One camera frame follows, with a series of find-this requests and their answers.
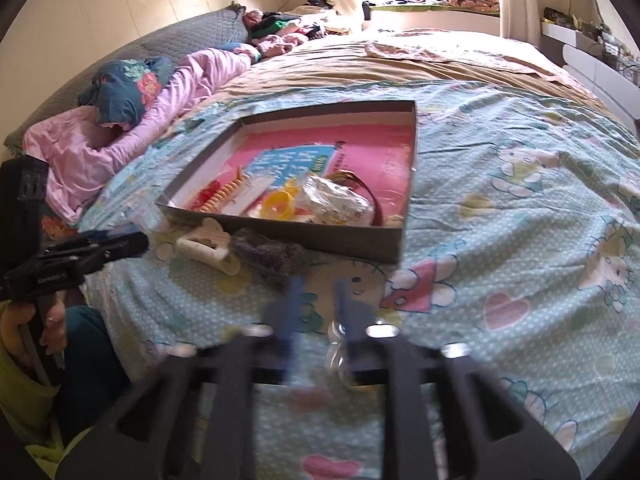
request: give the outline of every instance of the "human hand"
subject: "human hand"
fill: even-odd
[[[11,302],[0,316],[2,344],[23,368],[33,368],[33,362],[24,347],[19,327],[30,322],[35,315],[36,307],[33,304]],[[56,297],[56,304],[47,312],[45,328],[39,343],[47,347],[47,354],[61,352],[66,348],[65,303],[62,295]]]

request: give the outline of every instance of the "tan bedsheet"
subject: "tan bedsheet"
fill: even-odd
[[[474,80],[571,99],[612,116],[605,104],[585,88],[576,90],[561,82],[550,82],[536,74],[504,72],[461,62],[428,62],[368,57],[365,46],[375,37],[328,37],[297,47],[284,56],[264,60],[201,103],[189,116],[211,102],[228,102],[256,94],[290,88],[350,86],[376,81],[407,83],[435,79]]]

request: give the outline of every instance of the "person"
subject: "person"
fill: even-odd
[[[100,313],[66,308],[64,294],[46,315],[39,344],[46,353],[65,351],[60,386],[43,386],[20,336],[36,315],[29,303],[0,304],[0,409],[27,452],[50,477],[60,461],[130,381],[118,360]]]

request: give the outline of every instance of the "blue floral pillow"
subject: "blue floral pillow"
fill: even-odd
[[[173,63],[165,56],[108,61],[98,69],[91,86],[78,96],[78,105],[98,108],[100,126],[117,124],[130,130],[140,124],[173,71]]]

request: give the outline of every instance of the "plastic wrapper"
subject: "plastic wrapper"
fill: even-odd
[[[374,215],[366,198],[316,174],[305,179],[296,206],[312,213],[319,224],[369,226]]]
[[[271,240],[252,229],[239,229],[231,248],[242,263],[258,272],[272,287],[284,290],[289,276],[304,274],[306,251],[293,242]]]

